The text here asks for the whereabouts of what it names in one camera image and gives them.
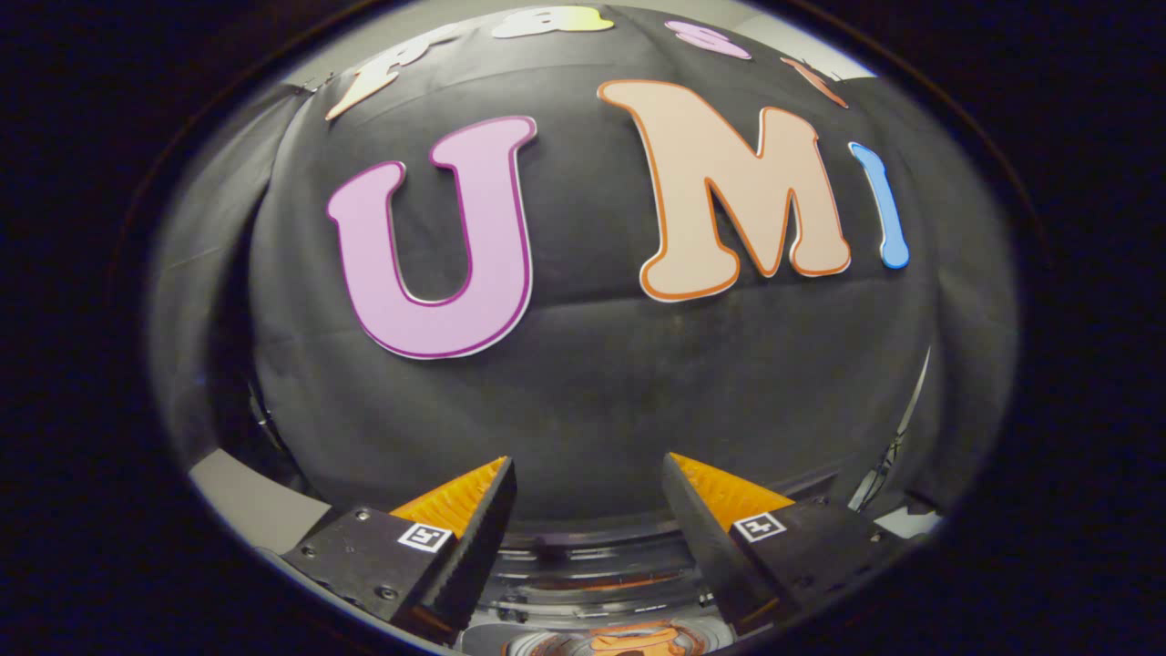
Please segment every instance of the letter m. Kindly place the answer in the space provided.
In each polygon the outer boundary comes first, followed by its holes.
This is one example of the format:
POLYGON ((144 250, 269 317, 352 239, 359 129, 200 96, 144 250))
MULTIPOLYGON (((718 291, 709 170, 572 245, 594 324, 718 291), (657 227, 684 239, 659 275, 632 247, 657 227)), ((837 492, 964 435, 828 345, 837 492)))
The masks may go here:
POLYGON ((765 107, 757 151, 691 90, 666 82, 617 79, 602 100, 635 120, 655 188, 660 249, 640 269, 653 298, 682 301, 728 289, 740 273, 737 254, 721 242, 715 192, 753 263, 772 276, 781 262, 786 221, 794 206, 796 237, 789 260, 802 275, 830 275, 850 266, 817 133, 805 119, 765 107))

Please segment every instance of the black fabric backdrop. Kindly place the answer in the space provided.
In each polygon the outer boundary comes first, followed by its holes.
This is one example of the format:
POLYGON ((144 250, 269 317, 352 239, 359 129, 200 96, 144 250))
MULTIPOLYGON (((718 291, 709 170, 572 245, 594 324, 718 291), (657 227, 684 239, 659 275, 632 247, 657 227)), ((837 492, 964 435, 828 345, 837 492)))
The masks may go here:
MULTIPOLYGON (((521 481, 518 520, 662 509, 668 451, 771 486, 865 470, 894 436, 930 347, 937 403, 915 418, 925 429, 908 444, 912 479, 951 507, 992 445, 1012 383, 1016 217, 949 131, 886 79, 834 83, 842 108, 761 43, 732 35, 753 56, 739 61, 676 38, 663 23, 680 16, 600 10, 613 29, 501 41, 490 29, 506 13, 464 22, 463 36, 335 121, 323 114, 351 69, 310 98, 268 92, 208 146, 163 218, 173 226, 150 315, 163 415, 188 463, 215 444, 206 343, 222 313, 250 310, 268 409, 329 502, 393 508, 507 454, 521 481), (647 297, 639 268, 659 232, 644 146, 630 114, 595 96, 621 78, 693 89, 750 143, 764 106, 809 120, 849 269, 805 278, 786 262, 765 278, 718 206, 722 239, 743 261, 737 283, 700 301, 647 297), (428 164, 428 150, 512 114, 539 125, 518 157, 534 264, 526 315, 471 358, 417 362, 381 350, 352 310, 328 198, 356 172, 403 161, 393 197, 401 268, 414 294, 448 296, 466 260, 452 176, 428 164), (879 219, 850 141, 887 165, 911 246, 904 269, 879 259, 879 219), (246 264, 247 308, 223 303, 232 262, 246 264)), ((788 231, 787 244, 792 221, 788 231)))

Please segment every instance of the purple letter outline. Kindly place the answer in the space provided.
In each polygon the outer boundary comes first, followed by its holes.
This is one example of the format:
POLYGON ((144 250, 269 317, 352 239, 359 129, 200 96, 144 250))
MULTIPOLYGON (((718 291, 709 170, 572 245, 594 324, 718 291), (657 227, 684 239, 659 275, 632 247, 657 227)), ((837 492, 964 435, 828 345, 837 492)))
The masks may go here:
POLYGON ((389 205, 403 163, 379 163, 332 193, 328 214, 339 230, 349 296, 377 344, 417 360, 461 358, 513 330, 533 273, 517 157, 535 131, 529 117, 501 117, 451 132, 430 150, 434 165, 454 170, 469 261, 465 283, 444 299, 414 297, 401 278, 389 205))

